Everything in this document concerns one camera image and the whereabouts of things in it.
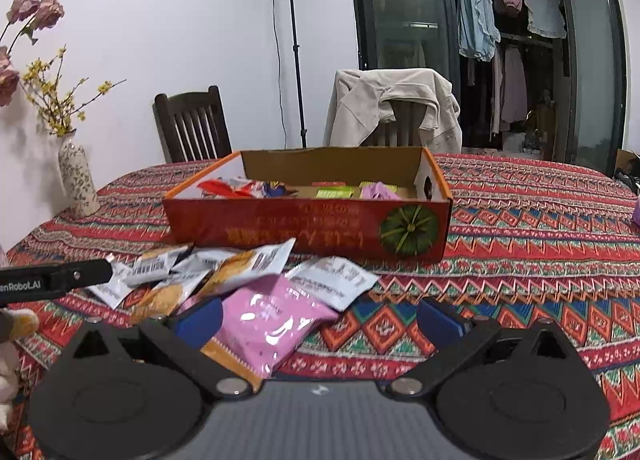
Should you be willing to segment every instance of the plush toy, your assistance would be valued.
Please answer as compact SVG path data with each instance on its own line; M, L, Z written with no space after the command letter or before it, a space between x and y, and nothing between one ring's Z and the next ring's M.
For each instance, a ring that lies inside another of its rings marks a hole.
M0 310L0 433L7 431L18 393L18 350L12 341L38 330L31 310Z

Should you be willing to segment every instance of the orange box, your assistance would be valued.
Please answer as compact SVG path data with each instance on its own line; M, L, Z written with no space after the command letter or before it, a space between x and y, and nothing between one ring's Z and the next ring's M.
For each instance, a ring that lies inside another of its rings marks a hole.
M198 183L235 177L279 181L300 191L312 184L383 182L402 200L206 199ZM431 200L425 182L431 183ZM442 259L453 199L428 149L323 147L241 151L169 191L164 210L176 243L252 249L296 238L295 252L397 261Z

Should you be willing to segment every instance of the light blue shirt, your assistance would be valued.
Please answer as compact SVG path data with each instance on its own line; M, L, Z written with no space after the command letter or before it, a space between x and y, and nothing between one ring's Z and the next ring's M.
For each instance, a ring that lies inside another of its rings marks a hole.
M460 55L489 62L494 58L495 45L499 42L492 0L458 0Z

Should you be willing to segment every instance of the patterned tablecloth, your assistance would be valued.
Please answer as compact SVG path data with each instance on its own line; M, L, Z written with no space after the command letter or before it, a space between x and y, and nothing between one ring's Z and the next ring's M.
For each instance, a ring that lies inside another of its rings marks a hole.
M463 315L526 327L552 317L578 347L609 400L612 426L598 457L640 456L640 231L635 198L603 175L577 167L485 156L440 156L456 198L446 256L436 265L365 263L380 281L333 326L311 335L281 371L347 379L389 379L433 351L417 329L423 296ZM100 191L102 208L81 221L68 212L8 253L13 265L103 257L128 261L168 232L165 191L205 163L134 172ZM10 443L21 460L41 458L26 425L32 387L87 316L125 326L145 289L112 311L87 291L23 303L40 330L21 340L21 392Z

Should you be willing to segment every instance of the wooden chair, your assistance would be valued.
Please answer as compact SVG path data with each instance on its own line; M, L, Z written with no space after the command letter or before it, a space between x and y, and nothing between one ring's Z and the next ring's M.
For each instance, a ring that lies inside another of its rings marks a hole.
M419 128L427 107L417 102L392 100L395 122L378 124L362 145L380 147L421 146Z
M155 111L172 162L222 158L231 153L217 86L206 93L156 96Z

